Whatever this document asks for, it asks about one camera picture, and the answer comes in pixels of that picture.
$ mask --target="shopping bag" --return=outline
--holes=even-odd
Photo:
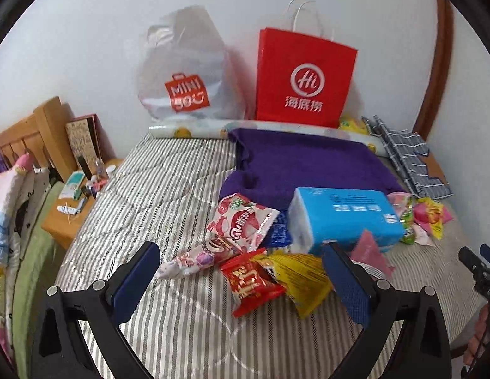
[[[244,118],[229,53],[203,7],[167,15],[149,28],[146,41],[136,82],[138,98],[153,118]]]
[[[357,50],[293,29],[259,33],[257,119],[337,128]]]

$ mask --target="wooden table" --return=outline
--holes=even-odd
[[[122,163],[122,159],[111,159],[106,163],[106,166],[116,165],[117,167]],[[57,211],[58,205],[65,205],[67,202],[68,207],[76,207],[79,201],[74,201],[72,198],[57,199],[54,205],[50,208],[47,217],[41,224],[41,228],[52,235],[52,238],[61,245],[63,248],[68,249],[76,237],[76,233],[80,229],[80,226],[84,223],[87,214],[90,212],[92,205],[94,205],[94,198],[90,197],[82,211],[76,215],[70,215],[70,223],[67,222],[67,215]]]

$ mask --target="wooden headboard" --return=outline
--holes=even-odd
[[[40,167],[55,167],[66,181],[77,169],[65,129],[70,120],[69,109],[59,97],[54,97],[0,133],[0,154],[11,166],[20,155],[29,152]]]

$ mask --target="brown board with writing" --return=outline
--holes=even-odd
[[[78,155],[83,155],[91,172],[95,174],[95,162],[97,158],[100,158],[100,155],[99,146],[97,146],[97,133],[92,117],[85,117],[67,123],[66,133],[75,159]]]

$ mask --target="white wall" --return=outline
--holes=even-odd
[[[204,5],[254,99],[257,39],[290,0],[36,0],[0,46],[0,130],[53,95],[98,114],[119,157],[146,132],[133,47],[156,19]],[[348,108],[411,128],[429,79],[435,0],[316,0],[336,40],[359,50]]]
[[[455,12],[449,78],[428,144],[478,252],[481,244],[490,246],[490,56],[465,18]]]

